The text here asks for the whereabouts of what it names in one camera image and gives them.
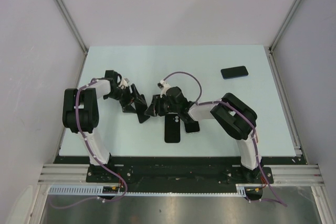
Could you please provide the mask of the black phone case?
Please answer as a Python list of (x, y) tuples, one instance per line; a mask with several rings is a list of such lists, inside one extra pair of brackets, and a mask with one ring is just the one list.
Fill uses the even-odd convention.
[(177, 114), (165, 116), (164, 141), (168, 144), (175, 144), (181, 141), (181, 121)]

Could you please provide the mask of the dark blue phone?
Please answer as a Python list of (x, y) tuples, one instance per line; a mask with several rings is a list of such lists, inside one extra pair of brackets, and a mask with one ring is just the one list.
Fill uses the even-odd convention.
[(246, 77), (249, 75), (247, 68), (245, 66), (225, 68), (221, 69), (220, 72), (224, 80)]

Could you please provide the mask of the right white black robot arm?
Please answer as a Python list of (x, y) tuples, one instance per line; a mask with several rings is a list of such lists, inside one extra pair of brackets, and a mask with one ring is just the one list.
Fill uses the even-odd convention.
[(261, 156), (257, 148), (257, 114), (242, 100), (226, 93), (221, 99), (203, 103), (189, 101), (179, 87), (154, 95), (145, 111), (148, 116), (177, 114), (186, 124), (216, 120), (237, 141), (243, 179), (254, 183), (261, 177)]

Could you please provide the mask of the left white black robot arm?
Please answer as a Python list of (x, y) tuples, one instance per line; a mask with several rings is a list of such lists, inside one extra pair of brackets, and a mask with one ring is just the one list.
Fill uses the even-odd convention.
[(114, 99), (119, 102), (123, 113), (134, 113), (140, 123), (149, 119), (145, 96), (135, 84), (129, 84), (114, 70), (106, 70), (104, 77), (93, 78), (81, 88), (64, 91), (62, 123), (83, 141), (90, 158), (90, 164), (99, 166), (98, 176), (105, 182), (115, 178), (116, 169), (109, 165), (111, 154), (106, 149), (97, 130), (99, 123), (98, 100)]

